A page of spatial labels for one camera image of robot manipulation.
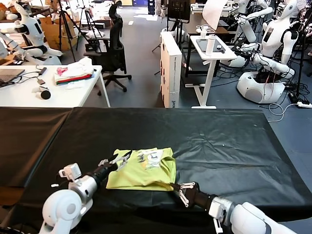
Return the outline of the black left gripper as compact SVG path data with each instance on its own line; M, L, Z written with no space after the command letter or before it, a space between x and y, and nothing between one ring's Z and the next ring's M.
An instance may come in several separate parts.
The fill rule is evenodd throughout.
M127 163L131 156L132 150L127 151L123 155L114 154L109 160L103 159L99 162L96 169L96 176L98 179L105 179L110 172L120 171Z

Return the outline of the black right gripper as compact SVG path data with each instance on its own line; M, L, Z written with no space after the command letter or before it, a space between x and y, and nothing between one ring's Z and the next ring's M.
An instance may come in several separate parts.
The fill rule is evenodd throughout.
M207 207L208 195L201 192L196 182L188 183L170 183L170 186L176 191L182 203L186 208L193 207L195 205L199 207Z

